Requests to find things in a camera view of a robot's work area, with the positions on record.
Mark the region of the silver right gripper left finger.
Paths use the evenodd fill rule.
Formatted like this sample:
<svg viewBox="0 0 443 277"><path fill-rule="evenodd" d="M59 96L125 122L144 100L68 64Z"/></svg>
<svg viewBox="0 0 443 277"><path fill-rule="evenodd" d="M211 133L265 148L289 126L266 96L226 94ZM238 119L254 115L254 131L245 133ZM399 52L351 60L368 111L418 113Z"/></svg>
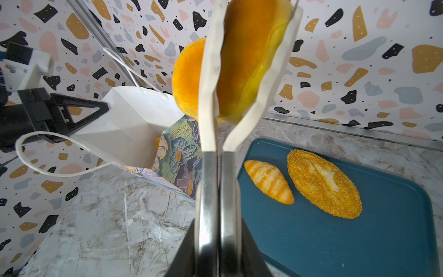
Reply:
<svg viewBox="0 0 443 277"><path fill-rule="evenodd" d="M195 275L197 277L216 277L219 273L220 227L216 134L219 108L216 88L221 71L227 6L227 1L215 3L204 46L198 91L198 125L203 165L196 197Z"/></svg>

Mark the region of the floral paper gift bag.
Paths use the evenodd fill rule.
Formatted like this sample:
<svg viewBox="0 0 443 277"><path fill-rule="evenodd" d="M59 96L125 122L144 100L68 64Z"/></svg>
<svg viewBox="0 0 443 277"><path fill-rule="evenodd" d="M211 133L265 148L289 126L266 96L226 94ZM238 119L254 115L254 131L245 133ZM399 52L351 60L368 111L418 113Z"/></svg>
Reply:
<svg viewBox="0 0 443 277"><path fill-rule="evenodd" d="M104 98L108 111L72 135L55 132L105 163L155 184L197 196L202 153L198 123L184 115L171 95L114 87Z"/></svg>

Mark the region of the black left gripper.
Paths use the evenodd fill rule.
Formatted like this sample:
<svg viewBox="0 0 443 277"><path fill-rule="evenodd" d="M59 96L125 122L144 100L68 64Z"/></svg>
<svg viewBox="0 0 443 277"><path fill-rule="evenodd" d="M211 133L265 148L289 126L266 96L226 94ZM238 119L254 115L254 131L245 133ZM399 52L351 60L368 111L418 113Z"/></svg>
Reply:
<svg viewBox="0 0 443 277"><path fill-rule="evenodd" d="M1 107L1 151L12 152L22 135L45 131L70 136L109 111L105 102L48 93L44 88L18 91L21 104ZM97 108L87 117L74 122L70 107Z"/></svg>

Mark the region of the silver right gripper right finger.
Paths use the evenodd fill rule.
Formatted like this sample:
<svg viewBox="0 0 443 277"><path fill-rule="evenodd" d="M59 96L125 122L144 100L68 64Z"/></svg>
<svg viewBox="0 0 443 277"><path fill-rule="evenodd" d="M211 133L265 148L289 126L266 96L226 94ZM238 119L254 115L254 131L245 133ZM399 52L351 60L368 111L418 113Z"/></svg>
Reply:
<svg viewBox="0 0 443 277"><path fill-rule="evenodd" d="M271 105L286 71L302 14L302 8L295 5L283 40L273 57L271 67L260 83L255 102L227 136L222 147L219 187L219 275L221 277L237 277L241 274L241 193L235 174L235 152L252 133Z"/></svg>

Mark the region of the small round orange bun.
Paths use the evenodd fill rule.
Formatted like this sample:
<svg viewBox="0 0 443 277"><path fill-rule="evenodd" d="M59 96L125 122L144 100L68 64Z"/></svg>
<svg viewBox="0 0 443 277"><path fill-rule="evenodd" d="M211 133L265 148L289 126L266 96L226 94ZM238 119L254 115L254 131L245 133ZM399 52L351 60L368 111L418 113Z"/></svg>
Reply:
<svg viewBox="0 0 443 277"><path fill-rule="evenodd" d="M290 21L293 5L286 0L234 0L227 7L221 72L216 92L218 121L236 125L256 99ZM198 118L205 38L186 46L173 71L172 89L181 112Z"/></svg>

